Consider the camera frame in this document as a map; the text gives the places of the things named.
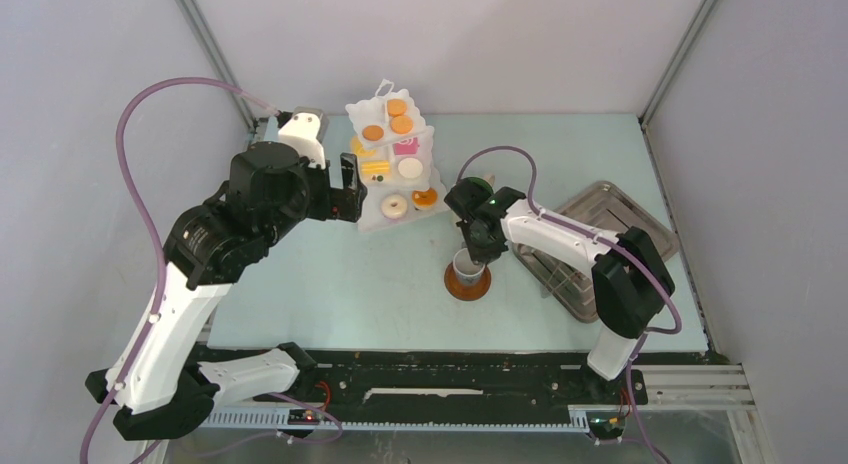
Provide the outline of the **yellow layered cake slice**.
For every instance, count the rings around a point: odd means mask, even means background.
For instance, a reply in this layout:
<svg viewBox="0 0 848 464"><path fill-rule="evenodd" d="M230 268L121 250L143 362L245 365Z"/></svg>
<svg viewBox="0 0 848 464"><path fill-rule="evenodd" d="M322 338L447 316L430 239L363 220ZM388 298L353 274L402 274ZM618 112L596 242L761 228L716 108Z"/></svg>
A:
<svg viewBox="0 0 848 464"><path fill-rule="evenodd" d="M362 177L368 181L383 182L391 177L391 163L388 160L369 160L359 164Z"/></svg>

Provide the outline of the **white glazed donut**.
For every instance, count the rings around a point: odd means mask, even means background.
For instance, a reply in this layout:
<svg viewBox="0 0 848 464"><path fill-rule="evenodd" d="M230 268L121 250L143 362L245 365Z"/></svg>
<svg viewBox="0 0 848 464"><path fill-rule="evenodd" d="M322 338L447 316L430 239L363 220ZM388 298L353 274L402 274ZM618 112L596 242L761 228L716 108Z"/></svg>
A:
<svg viewBox="0 0 848 464"><path fill-rule="evenodd" d="M409 210L408 200L401 194L386 196L380 203L380 211L390 220L398 220L406 216Z"/></svg>

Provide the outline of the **yellow swirl roll cake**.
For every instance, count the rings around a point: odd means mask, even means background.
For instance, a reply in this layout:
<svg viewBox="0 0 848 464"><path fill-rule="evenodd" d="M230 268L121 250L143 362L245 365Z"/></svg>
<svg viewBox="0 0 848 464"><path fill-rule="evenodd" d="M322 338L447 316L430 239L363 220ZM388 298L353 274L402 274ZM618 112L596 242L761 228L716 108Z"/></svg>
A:
<svg viewBox="0 0 848 464"><path fill-rule="evenodd" d="M350 147L354 155L361 159L372 158L377 154L376 150L366 149L356 135L351 138Z"/></svg>

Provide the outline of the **orange glazed donut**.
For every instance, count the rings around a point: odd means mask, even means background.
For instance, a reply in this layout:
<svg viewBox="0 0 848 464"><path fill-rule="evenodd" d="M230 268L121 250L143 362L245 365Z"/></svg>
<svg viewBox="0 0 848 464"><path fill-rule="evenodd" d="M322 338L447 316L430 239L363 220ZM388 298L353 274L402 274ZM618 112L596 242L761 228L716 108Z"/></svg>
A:
<svg viewBox="0 0 848 464"><path fill-rule="evenodd" d="M419 211L432 209L439 199L439 193L435 188L429 188L425 191L413 191L411 193L411 201L413 207Z"/></svg>

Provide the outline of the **white round cream cake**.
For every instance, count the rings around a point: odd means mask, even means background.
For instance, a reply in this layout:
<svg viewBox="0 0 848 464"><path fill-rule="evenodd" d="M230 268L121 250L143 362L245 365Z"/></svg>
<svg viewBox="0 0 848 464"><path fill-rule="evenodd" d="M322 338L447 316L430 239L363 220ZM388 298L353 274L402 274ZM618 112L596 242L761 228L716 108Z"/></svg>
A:
<svg viewBox="0 0 848 464"><path fill-rule="evenodd" d="M403 179L414 180L423 174L424 166L419 159L407 157L397 163L397 171Z"/></svg>

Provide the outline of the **small white grey cup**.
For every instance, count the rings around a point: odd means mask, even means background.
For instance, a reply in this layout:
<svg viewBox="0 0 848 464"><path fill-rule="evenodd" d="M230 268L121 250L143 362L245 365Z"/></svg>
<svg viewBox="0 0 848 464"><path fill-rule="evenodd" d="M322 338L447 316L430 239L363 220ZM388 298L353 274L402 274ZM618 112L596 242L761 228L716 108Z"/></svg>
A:
<svg viewBox="0 0 848 464"><path fill-rule="evenodd" d="M463 287L477 285L486 270L486 265L475 261L467 248L457 251L452 259L452 269L457 282Z"/></svg>

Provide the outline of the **round biscuit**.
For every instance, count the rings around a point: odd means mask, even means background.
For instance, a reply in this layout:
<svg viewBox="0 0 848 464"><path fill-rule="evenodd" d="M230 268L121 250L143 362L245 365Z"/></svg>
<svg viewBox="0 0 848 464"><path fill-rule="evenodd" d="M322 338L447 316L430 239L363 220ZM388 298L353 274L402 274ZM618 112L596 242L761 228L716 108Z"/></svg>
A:
<svg viewBox="0 0 848 464"><path fill-rule="evenodd" d="M388 99L385 103L385 110L390 120L406 116L409 111L407 101L404 99Z"/></svg>
<svg viewBox="0 0 848 464"><path fill-rule="evenodd" d="M384 137L384 129L379 125L368 125L362 129L361 135L368 141L379 141Z"/></svg>
<svg viewBox="0 0 848 464"><path fill-rule="evenodd" d="M408 134L414 129L413 120L405 114L393 116L389 125L391 130L399 135Z"/></svg>

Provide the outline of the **large wooden coaster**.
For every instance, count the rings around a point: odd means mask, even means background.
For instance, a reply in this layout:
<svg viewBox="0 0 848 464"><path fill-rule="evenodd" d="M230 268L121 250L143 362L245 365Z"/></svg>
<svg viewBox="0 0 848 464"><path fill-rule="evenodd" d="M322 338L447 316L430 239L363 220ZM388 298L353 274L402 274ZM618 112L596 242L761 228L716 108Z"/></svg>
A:
<svg viewBox="0 0 848 464"><path fill-rule="evenodd" d="M461 301L476 301L485 296L491 287L492 275L488 267L483 268L480 279L472 284L462 284L449 264L444 272L444 284L447 291L456 299Z"/></svg>

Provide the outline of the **large floral green-inside mug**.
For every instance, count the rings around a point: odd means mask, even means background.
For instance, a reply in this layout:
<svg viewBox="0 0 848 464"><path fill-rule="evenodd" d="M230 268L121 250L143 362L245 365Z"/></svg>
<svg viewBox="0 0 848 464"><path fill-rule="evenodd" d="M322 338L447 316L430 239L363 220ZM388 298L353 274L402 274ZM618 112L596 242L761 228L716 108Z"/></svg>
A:
<svg viewBox="0 0 848 464"><path fill-rule="evenodd" d="M484 180L491 188L494 188L495 181L496 181L496 177L495 177L494 173L484 174L481 177L481 179ZM456 213L453 214L453 218L454 218L454 224L458 224L460 222L460 218Z"/></svg>

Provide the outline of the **pink-tipped metal tongs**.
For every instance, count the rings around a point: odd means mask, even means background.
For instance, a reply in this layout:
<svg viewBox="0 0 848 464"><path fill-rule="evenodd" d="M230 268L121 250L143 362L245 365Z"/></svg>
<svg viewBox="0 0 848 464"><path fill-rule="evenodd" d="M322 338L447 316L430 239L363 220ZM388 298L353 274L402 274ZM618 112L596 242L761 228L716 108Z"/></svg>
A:
<svg viewBox="0 0 848 464"><path fill-rule="evenodd" d="M543 297L573 297L580 299L590 282L577 270L561 262L543 266L540 278Z"/></svg>

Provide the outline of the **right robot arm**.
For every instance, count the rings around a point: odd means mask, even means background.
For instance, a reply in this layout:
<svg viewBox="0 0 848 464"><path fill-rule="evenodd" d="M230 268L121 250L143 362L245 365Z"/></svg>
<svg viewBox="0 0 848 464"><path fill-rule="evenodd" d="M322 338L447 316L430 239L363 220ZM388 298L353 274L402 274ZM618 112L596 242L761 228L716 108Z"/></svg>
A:
<svg viewBox="0 0 848 464"><path fill-rule="evenodd" d="M493 190L478 178L459 180L444 202L459 219L473 262L489 264L521 245L566 264L591 282L601 327L581 386L596 402L616 395L622 387L620 374L636 356L651 321L671 305L675 291L651 237L638 227L616 233L589 226L542 209L521 191Z"/></svg>

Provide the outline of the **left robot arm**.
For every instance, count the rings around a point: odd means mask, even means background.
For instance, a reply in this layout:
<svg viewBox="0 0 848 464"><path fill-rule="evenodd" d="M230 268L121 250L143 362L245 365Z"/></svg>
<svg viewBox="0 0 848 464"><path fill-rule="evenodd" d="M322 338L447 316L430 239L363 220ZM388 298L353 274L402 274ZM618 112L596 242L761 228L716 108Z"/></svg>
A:
<svg viewBox="0 0 848 464"><path fill-rule="evenodd" d="M217 192L179 216L161 250L163 270L132 343L86 386L118 410L128 441L181 438L217 408L273 393L312 395L316 362L294 343L230 361L193 361L197 337L251 265L307 219L356 222L367 194L352 153L340 157L343 185L329 167L273 141L235 155Z"/></svg>

